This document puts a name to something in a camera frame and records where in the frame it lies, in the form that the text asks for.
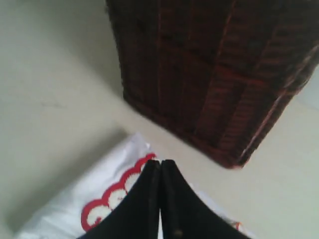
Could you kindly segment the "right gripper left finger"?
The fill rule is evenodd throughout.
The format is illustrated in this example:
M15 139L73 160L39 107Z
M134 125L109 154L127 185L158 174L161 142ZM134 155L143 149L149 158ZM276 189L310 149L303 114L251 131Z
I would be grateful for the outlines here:
M83 239L156 239L159 230L160 163L139 161L101 198L84 206Z

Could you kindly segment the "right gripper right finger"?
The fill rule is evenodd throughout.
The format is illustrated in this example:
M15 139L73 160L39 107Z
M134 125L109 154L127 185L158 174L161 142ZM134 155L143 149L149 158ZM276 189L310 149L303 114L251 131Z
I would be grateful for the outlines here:
M164 239L247 239L209 209L173 160L160 167L160 213Z

